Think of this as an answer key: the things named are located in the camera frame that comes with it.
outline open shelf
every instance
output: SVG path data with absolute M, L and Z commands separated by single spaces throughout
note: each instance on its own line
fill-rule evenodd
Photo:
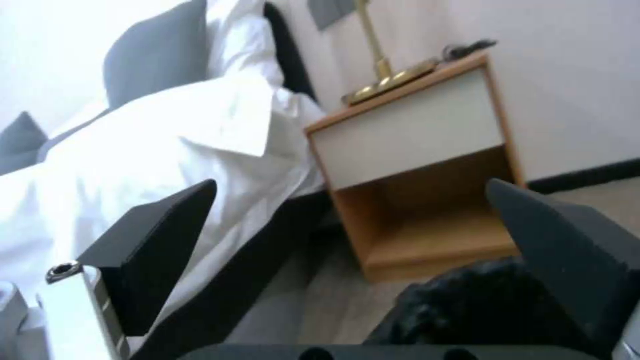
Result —
M 487 180 L 512 181 L 504 147 L 336 191 L 365 276 L 425 277 L 517 253 L 484 197 Z
M 454 263 L 515 254 L 516 247 L 500 219 L 485 204 L 468 204 L 441 213 L 421 213 L 400 221 L 372 245 L 365 269 L 430 265 L 434 273 Z M 393 276 L 377 275 L 377 279 Z

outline wooden nightstand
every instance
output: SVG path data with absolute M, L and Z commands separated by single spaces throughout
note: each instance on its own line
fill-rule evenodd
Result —
M 486 53 L 306 132 L 369 280 L 517 253 L 484 197 L 492 177 L 524 186 Z

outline black baseboard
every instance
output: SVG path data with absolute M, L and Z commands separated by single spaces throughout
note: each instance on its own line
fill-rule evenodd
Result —
M 554 193 L 640 176 L 640 159 L 633 159 L 570 172 L 529 182 L 529 189 L 539 193 Z

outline silver metal part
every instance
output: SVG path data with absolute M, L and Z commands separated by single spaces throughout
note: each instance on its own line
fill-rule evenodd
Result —
M 50 268 L 49 271 L 47 271 L 45 279 L 47 280 L 47 284 L 53 284 L 56 281 L 66 279 L 67 277 L 82 271 L 82 264 L 77 261 L 72 261 L 70 263 L 64 263 Z
M 69 263 L 49 273 L 40 307 L 27 308 L 16 285 L 0 281 L 0 360 L 128 359 L 100 270 Z
M 47 319 L 49 359 L 120 359 L 84 273 L 45 286 L 38 302 Z

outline white bedsheet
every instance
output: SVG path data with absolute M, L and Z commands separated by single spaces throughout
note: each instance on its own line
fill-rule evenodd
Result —
M 33 304 L 50 266 L 75 259 L 131 207 L 215 179 L 212 211 L 157 324 L 287 198 L 319 189 L 302 129 L 322 116 L 308 97 L 242 73 L 129 103 L 65 140 L 45 163 L 0 177 L 0 279 L 17 283 Z M 130 339 L 132 349 L 143 340 Z

